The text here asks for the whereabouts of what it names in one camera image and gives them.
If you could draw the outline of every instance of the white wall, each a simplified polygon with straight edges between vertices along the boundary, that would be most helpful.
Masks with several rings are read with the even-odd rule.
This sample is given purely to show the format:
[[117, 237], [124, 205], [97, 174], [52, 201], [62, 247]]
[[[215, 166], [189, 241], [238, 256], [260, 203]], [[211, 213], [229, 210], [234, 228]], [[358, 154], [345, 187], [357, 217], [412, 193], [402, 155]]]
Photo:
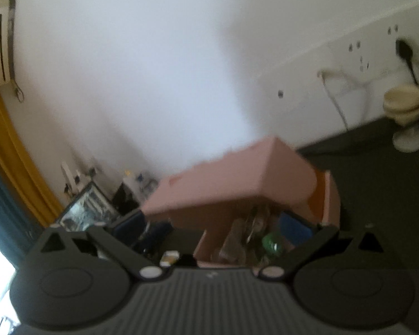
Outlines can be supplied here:
[[[116, 185], [125, 169], [177, 172], [267, 133], [302, 145], [342, 130], [329, 101], [311, 92], [282, 114], [256, 78], [412, 1], [17, 0], [27, 100], [7, 106], [57, 191], [64, 156], [94, 158]], [[371, 98], [342, 97], [345, 111], [374, 119], [398, 81], [409, 74], [375, 83]]]

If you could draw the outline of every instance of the yellow object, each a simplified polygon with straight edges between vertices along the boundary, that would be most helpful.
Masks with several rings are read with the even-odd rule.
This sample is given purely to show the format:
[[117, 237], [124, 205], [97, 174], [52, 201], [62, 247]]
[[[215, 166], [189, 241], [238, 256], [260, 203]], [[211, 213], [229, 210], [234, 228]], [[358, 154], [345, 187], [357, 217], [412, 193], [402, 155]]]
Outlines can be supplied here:
[[62, 212], [61, 203], [46, 185], [14, 130], [1, 96], [0, 173], [42, 226], [49, 226]]

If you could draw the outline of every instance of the wall socket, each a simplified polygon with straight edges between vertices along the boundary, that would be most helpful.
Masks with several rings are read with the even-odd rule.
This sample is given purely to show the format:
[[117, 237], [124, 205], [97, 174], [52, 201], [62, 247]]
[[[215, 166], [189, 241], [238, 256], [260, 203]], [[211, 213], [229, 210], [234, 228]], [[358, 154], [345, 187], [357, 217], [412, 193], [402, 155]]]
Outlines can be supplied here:
[[396, 55], [396, 39], [406, 39], [419, 61], [419, 4], [362, 26], [329, 42], [336, 63], [358, 83], [368, 83], [405, 67]]

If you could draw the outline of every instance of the teal curtain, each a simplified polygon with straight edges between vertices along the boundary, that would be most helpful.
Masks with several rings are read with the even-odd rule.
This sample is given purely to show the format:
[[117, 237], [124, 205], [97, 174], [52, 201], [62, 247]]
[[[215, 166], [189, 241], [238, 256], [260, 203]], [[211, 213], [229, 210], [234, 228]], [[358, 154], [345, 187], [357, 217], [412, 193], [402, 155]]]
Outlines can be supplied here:
[[42, 231], [14, 200], [0, 177], [0, 252], [18, 267]]

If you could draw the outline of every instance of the black power cord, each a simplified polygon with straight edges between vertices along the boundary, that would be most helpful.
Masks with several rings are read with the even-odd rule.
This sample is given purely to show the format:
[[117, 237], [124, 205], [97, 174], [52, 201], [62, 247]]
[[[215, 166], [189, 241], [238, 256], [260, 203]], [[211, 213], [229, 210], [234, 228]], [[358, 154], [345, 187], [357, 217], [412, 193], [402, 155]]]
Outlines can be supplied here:
[[405, 39], [396, 40], [396, 54], [407, 63], [408, 69], [410, 70], [411, 76], [413, 77], [414, 83], [419, 86], [419, 82], [416, 79], [416, 75], [413, 70], [413, 49]]

